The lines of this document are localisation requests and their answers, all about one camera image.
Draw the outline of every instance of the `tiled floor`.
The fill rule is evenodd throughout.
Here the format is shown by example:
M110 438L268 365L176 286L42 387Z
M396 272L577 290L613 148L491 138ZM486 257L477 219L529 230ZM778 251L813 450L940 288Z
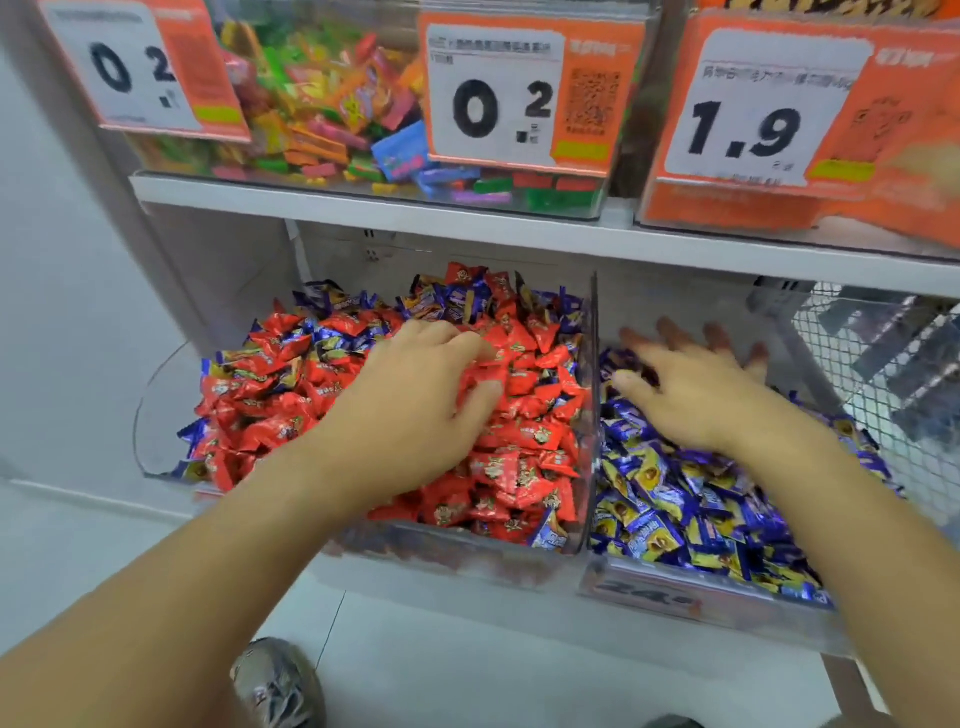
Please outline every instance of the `tiled floor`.
M0 652L176 526L176 520L0 485ZM650 619L638 620L642 628L623 639L650 641L651 628L676 624ZM777 652L792 658L771 661L781 663L772 668L757 655L763 669L738 667L728 679L710 679L664 666L683 660L614 658L345 593L310 573L284 597L261 634L299 643L317 662L330 728L632 727L664 713L694 717L707 728L816 728L837 713L818 660L801 650ZM662 649L662 642L650 644ZM788 710L783 691L791 695Z

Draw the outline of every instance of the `left hand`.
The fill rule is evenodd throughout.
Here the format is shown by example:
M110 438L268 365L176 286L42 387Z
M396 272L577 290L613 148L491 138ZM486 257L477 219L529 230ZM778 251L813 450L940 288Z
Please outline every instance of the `left hand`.
M326 417L284 449L299 449L324 488L342 491L351 510L382 505L467 457L502 387L479 383L458 412L460 379L472 362L494 355L472 331L408 321L373 347Z

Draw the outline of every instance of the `bulk candy display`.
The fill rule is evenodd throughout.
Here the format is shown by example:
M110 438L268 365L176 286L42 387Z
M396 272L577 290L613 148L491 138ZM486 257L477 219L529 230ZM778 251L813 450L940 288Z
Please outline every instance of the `bulk candy display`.
M631 42L621 44L620 48L626 51L621 51L617 57L629 67L626 74L619 69L615 73L602 74L591 69L591 65L598 62L592 59L602 59L602 56L576 60L577 68L573 73L579 74L575 76L580 79L576 83L584 88L582 93L576 84L569 92L559 87L556 89L556 94L570 94L565 111L559 108L561 96L554 98L554 86L561 79L559 75L552 84L531 78L536 82L530 85L529 92L526 83L510 86L510 93L522 93L522 98L505 99L502 94L506 91L502 88L499 91L501 96L485 97L492 98L492 105L488 108L488 101L484 101L483 123L487 123L488 110L492 109L492 121L487 126L496 127L499 116L502 117L499 127L510 126L512 130L507 136L501 135L496 144L491 141L491 129L473 129L475 124L471 115L475 109L472 103L478 99L460 94L463 98L460 99L462 108L457 112L457 124L469 131L469 134L464 132L468 135L462 141L471 142L476 138L491 141L487 153L494 154L498 160L496 165L490 157L484 158L486 161L476 160L485 165L478 166L466 163L476 157L477 150L467 145L452 144L451 147L449 133L444 136L437 131L437 125L445 123L445 117L438 120L441 111L446 113L451 104L456 107L457 99L444 98L443 109L434 114L432 122L428 118L430 63L418 50L422 41L415 40L417 12L406 9L403 3L396 3L391 23L396 20L400 26L395 27L373 20L378 12L384 12L388 3L359 3L356 8L313 2L280 5L283 7L250 3L239 10L241 17L216 26L223 62L251 129L252 144L129 134L148 170L231 182L320 187L327 191L388 195L457 206L571 217L596 217L599 214L606 194L606 175L615 159L622 116L638 80L643 24L648 10L645 6L609 4L614 9L627 8L627 19L624 22L611 19L616 13L608 9L604 22L597 25L629 29ZM533 27L529 22L523 24L522 21L529 21L529 17L523 15L525 6L522 3L511 7L519 18L518 28L511 25L510 18L491 20L490 27L476 21L478 27L470 37L486 39L472 39L469 43L479 43L479 50L488 55L474 54L470 63L476 62L477 67L464 66L463 73L468 74L464 81L472 73L493 83L491 76L502 75L496 71L497 64L505 62L508 56L511 62L520 63L519 68L530 65L524 61L542 61L551 53L551 44L530 42L530 39L536 41L543 34L555 38L552 53L558 54L559 66L553 62L557 67L551 70L551 74L560 74L564 63L572 62L564 61L563 51L556 44L556 37L561 40L563 37L549 30L548 19L553 16L551 13L576 11L568 10L563 3L551 4L549 9L539 7L543 4L536 2L528 5L537 6L529 11L531 16L547 18L538 21L547 23L544 30L538 30L536 24ZM584 11L581 7L579 12L588 13L588 9ZM474 20L484 17L475 8L469 9L468 15ZM342 19L343 16L359 16L365 21L355 24ZM370 27L376 27L377 31L368 30ZM457 48L463 51L464 41L457 42ZM453 55L444 57L448 58L447 66L453 63ZM460 57L457 62L468 61L466 57ZM481 84L485 92L493 94L487 82L467 83ZM534 91L539 96L527 98ZM593 103L590 99L603 106L590 106ZM518 107L520 118L514 119L513 106L521 100L523 103ZM551 109L547 106L550 104L557 107ZM564 136L564 141L558 142L564 146L557 148L568 157L576 155L586 160L585 164L593 174L549 171L550 166L564 167L549 156L553 154L554 158L563 161L551 151L551 147L555 136L561 138L560 132L553 130L555 123L556 129L560 128L564 115L563 134L574 134L576 138L567 140ZM571 119L582 119L578 122L580 126ZM435 140L440 136L446 140L444 158L447 161L430 158L431 128ZM531 152L527 157L519 158L522 155L515 147L544 149L547 157ZM455 156L464 159L464 163L448 160L451 149Z
M729 458L679 448L663 438L612 387L617 369L641 367L631 352L601 354L604 443L590 548L831 604L763 490ZM829 417L810 409L796 394L790 399L830 427L864 468L902 496L866 430L846 415Z
M230 491L259 458L324 417L377 342L408 319L448 321L496 349L495 359L464 372L461 399L490 379L501 382L503 396L460 466L368 518L456 526L552 550L566 545L564 525L584 521L572 426L590 396L577 380L580 299L562 287L534 291L520 274L514 288L507 273L459 263L442 279L417 276L395 305L366 291L348 295L331 280L307 283L294 298L292 313L275 303L242 349L204 360L200 419L179 433L190 445L174 475Z

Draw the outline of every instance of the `right hand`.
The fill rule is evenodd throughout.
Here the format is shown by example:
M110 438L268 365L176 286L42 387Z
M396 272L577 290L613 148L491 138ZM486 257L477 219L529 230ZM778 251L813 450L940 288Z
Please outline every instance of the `right hand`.
M685 448L735 458L758 433L802 415L802 410L764 385L770 358L764 345L755 344L741 368L730 338L718 324L704 326L706 348L670 319L657 321L657 331L665 346L629 328L620 330L620 338L624 347L657 373L660 386L627 370L613 375L613 386L664 437Z

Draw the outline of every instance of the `qr code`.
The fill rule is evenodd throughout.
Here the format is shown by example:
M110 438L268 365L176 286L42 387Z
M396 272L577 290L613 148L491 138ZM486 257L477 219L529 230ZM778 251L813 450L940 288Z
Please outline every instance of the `qr code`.
M613 105L620 89L619 72L575 68L570 78L572 85L564 118L566 130L602 136L616 123Z

